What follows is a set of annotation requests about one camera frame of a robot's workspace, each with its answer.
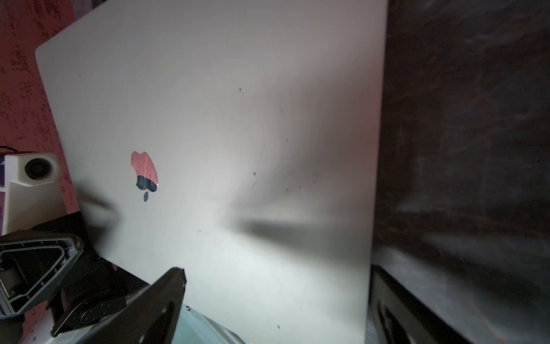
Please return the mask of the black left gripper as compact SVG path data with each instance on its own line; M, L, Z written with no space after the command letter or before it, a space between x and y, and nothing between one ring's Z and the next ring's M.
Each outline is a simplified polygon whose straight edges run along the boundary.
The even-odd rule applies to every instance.
M100 256L107 229L80 212L1 237L1 319L47 301L53 338L123 310L148 284Z

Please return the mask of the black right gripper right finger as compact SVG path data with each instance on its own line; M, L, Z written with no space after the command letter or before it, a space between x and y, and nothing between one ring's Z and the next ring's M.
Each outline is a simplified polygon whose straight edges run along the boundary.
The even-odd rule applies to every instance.
M380 343L468 343L379 265L371 267L370 309Z

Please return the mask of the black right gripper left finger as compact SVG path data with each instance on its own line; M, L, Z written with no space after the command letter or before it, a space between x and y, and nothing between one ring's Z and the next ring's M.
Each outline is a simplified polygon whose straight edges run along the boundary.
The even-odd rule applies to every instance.
M82 337L80 343L171 343L186 291L185 271L169 269L122 312Z

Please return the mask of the silver laptop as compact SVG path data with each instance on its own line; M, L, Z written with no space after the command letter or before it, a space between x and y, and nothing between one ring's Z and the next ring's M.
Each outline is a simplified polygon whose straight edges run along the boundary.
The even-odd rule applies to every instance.
M37 48L95 250L252 343L363 343L386 1L108 1Z

